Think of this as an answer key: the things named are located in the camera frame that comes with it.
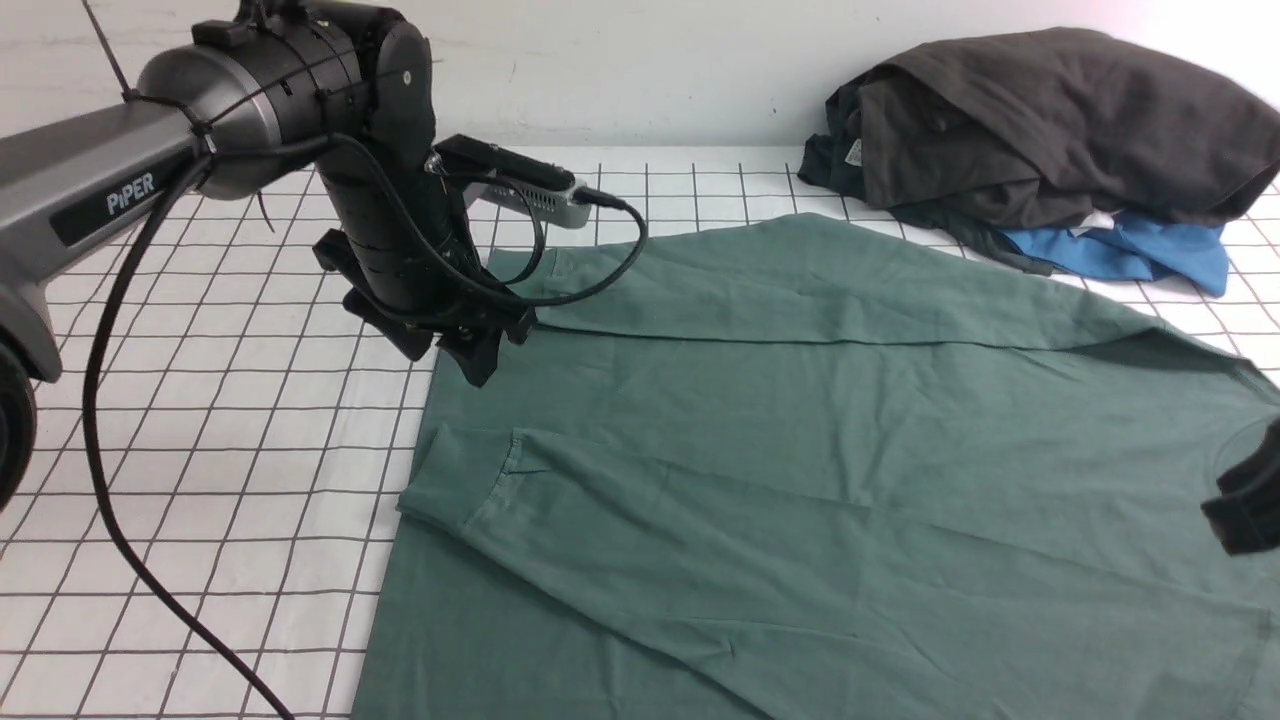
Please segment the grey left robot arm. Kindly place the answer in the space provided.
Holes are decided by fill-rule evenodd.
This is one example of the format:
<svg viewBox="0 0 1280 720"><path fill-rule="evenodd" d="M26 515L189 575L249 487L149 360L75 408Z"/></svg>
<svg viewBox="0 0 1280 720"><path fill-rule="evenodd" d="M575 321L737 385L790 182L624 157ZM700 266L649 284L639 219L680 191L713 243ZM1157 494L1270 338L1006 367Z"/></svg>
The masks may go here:
<svg viewBox="0 0 1280 720"><path fill-rule="evenodd" d="M314 254L349 282L344 309L484 384L536 315L479 259L431 91L431 45L397 10L243 1L152 58L122 102L5 137L3 500L35 451L32 384L63 373L49 282L137 223L157 229L189 191L229 202L314 167L340 224Z"/></svg>

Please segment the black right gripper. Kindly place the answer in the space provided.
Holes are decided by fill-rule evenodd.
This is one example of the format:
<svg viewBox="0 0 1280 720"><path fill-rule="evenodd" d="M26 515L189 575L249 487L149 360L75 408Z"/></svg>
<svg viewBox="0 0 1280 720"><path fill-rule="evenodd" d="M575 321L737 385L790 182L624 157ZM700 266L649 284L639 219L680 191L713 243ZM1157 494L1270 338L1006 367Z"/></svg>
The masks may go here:
<svg viewBox="0 0 1280 720"><path fill-rule="evenodd" d="M1201 506L1210 529L1230 556L1279 547L1279 428L1266 424L1254 451L1216 480L1219 495Z"/></svg>

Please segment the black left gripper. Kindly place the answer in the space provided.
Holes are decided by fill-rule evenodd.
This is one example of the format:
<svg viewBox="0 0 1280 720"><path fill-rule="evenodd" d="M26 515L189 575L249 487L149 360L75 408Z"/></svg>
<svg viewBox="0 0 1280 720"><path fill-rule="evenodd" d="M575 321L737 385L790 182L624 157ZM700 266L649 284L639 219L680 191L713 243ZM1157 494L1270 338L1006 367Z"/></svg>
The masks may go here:
<svg viewBox="0 0 1280 720"><path fill-rule="evenodd" d="M438 341L484 387L503 341L524 345L538 316L483 268L460 191L383 150L330 150L317 173L340 225L314 254L349 282L343 309L412 363Z"/></svg>

